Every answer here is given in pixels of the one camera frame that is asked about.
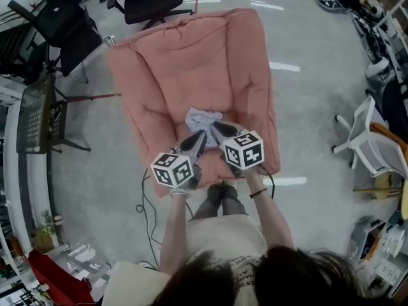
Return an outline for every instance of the black pants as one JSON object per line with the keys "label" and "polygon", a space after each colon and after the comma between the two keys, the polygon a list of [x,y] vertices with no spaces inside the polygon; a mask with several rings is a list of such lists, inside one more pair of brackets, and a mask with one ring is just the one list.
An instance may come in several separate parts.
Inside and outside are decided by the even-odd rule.
{"label": "black pants", "polygon": [[216,217],[222,205],[222,215],[246,214],[244,206],[237,198],[237,190],[225,183],[211,185],[206,200],[200,205],[192,220]]}

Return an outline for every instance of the black mesh chair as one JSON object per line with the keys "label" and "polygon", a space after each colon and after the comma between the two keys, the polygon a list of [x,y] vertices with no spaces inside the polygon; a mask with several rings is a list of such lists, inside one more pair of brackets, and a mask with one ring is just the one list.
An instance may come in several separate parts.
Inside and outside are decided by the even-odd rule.
{"label": "black mesh chair", "polygon": [[152,27],[156,22],[165,23],[167,16],[194,12],[191,9],[173,10],[180,6],[183,0],[125,0],[122,7],[117,0],[108,0],[108,9],[116,7],[125,16],[127,24],[135,24],[149,20],[143,29]]}
{"label": "black mesh chair", "polygon": [[[107,41],[101,37],[95,22],[88,16],[87,10],[81,8],[74,0],[47,0],[46,5],[34,15],[16,1],[11,0],[8,7],[19,14],[44,37],[45,68],[49,73],[59,71],[79,82],[88,83],[84,59],[102,43]],[[34,49],[38,46],[32,42]],[[60,48],[59,57],[50,60],[50,47]],[[81,64],[83,80],[79,80],[71,72]]]}

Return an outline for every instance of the office chair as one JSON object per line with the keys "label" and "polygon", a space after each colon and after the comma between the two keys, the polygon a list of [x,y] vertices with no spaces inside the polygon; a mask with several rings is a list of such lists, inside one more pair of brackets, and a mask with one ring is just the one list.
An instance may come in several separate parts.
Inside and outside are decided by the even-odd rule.
{"label": "office chair", "polygon": [[336,154],[352,149],[351,168],[356,168],[358,157],[372,177],[386,172],[397,172],[408,179],[408,166],[399,144],[391,138],[370,131],[371,122],[384,123],[381,117],[375,118],[379,114],[374,115],[374,108],[374,98],[369,96],[354,112],[352,126],[341,115],[336,115],[335,120],[347,129],[349,137],[342,145],[333,146],[331,151]]}
{"label": "office chair", "polygon": [[[33,15],[16,1],[11,0],[8,7],[19,14],[44,37],[45,68],[49,73],[59,71],[64,77],[88,83],[84,59],[98,48],[102,42],[109,45],[96,29],[95,22],[73,0],[47,0],[44,8]],[[38,49],[32,41],[31,46]],[[50,47],[60,48],[59,57],[50,60]],[[81,64],[84,80],[79,80],[71,72]]]}
{"label": "office chair", "polygon": [[127,24],[135,24],[149,20],[144,29],[152,27],[156,22],[165,23],[167,16],[181,15],[194,12],[191,9],[173,10],[180,6],[183,0],[125,0],[122,7],[117,0],[108,0],[107,7],[116,7],[125,16]]}

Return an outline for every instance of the beige shirt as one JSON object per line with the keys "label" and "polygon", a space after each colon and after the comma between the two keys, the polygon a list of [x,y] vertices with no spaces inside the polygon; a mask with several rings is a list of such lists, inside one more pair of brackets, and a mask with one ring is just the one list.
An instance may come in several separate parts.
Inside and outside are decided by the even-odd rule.
{"label": "beige shirt", "polygon": [[[226,215],[190,221],[187,248],[193,257],[212,251],[213,264],[229,262],[239,285],[235,305],[257,305],[253,265],[266,252],[259,226],[247,215]],[[145,306],[164,288],[170,276],[127,262],[115,264],[103,306]]]}

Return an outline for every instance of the human arm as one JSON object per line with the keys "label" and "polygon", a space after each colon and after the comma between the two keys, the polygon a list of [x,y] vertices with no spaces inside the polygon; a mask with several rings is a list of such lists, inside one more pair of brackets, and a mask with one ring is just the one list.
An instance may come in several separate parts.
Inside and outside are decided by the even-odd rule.
{"label": "human arm", "polygon": [[[265,189],[261,176],[253,169],[244,172],[251,194]],[[283,245],[294,248],[289,226],[268,191],[254,196],[256,210],[261,221],[263,236],[268,248]]]}
{"label": "human arm", "polygon": [[185,194],[173,194],[160,250],[160,271],[173,275],[187,256]]}

